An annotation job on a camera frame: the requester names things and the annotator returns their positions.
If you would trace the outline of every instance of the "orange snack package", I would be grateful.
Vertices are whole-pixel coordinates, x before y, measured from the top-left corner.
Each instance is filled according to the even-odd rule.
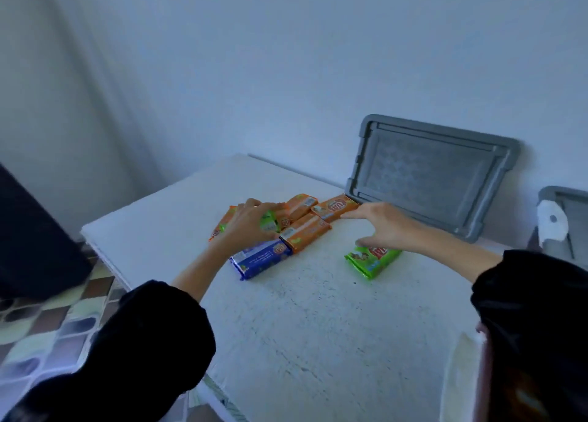
[[[221,234],[223,232],[224,226],[227,225],[230,222],[230,220],[233,218],[235,211],[237,211],[236,205],[232,205],[229,207],[229,211],[227,211],[224,214],[221,221],[217,224],[214,231],[212,232],[212,235],[210,235],[208,242],[210,242],[211,240],[214,239],[215,236],[218,236],[219,234]]]
[[[290,201],[286,202],[290,210],[290,221],[294,222],[303,217],[311,210],[313,205],[319,203],[316,197],[307,194],[297,194]]]
[[[359,207],[356,201],[349,199],[346,195],[340,194],[328,201],[321,202],[311,208],[311,211],[320,216],[328,223],[339,219],[343,213],[355,210]]]
[[[280,238],[292,248],[294,253],[298,253],[320,235],[326,233],[328,229],[330,229],[329,223],[315,214],[308,213],[281,232]]]
[[[290,210],[285,202],[277,205],[273,210],[273,215],[276,217],[278,230],[282,231],[286,227],[290,227],[292,221],[290,220]]]

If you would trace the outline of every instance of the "brand logo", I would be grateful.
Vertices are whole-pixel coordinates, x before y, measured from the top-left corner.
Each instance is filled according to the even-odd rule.
[[[284,244],[278,244],[273,248],[273,252],[280,254],[286,250],[286,246]]]
[[[345,207],[345,205],[347,205],[347,203],[346,203],[344,200],[342,200],[342,199],[337,199],[337,200],[335,200],[335,201],[333,201],[333,202],[329,202],[329,203],[327,204],[327,208],[328,208],[330,211],[337,211],[337,210],[341,210],[341,209],[343,209],[343,208]]]
[[[388,253],[387,248],[377,247],[369,249],[369,252],[374,255],[376,258],[381,259],[386,253]]]

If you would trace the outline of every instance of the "blue wrapper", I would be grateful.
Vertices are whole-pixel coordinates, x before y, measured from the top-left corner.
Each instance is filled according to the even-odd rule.
[[[231,264],[241,275],[241,280],[248,280],[291,254],[292,249],[282,240],[276,239],[240,251],[231,256]]]

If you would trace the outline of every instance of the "wall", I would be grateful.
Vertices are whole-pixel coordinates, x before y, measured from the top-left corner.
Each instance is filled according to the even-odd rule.
[[[379,113],[524,143],[495,240],[526,243],[543,186],[588,189],[584,0],[57,1],[164,183],[239,151],[342,185]]]
[[[0,30],[0,163],[79,239],[141,189],[50,1],[0,0]]]

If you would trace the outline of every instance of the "patterned floor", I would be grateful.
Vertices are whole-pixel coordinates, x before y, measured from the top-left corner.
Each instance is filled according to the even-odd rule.
[[[88,280],[45,302],[0,299],[0,419],[36,383],[83,365],[93,337],[125,293],[98,261]],[[247,422],[208,377],[205,384],[236,422]],[[162,422],[183,422],[205,402],[196,389],[180,396]]]

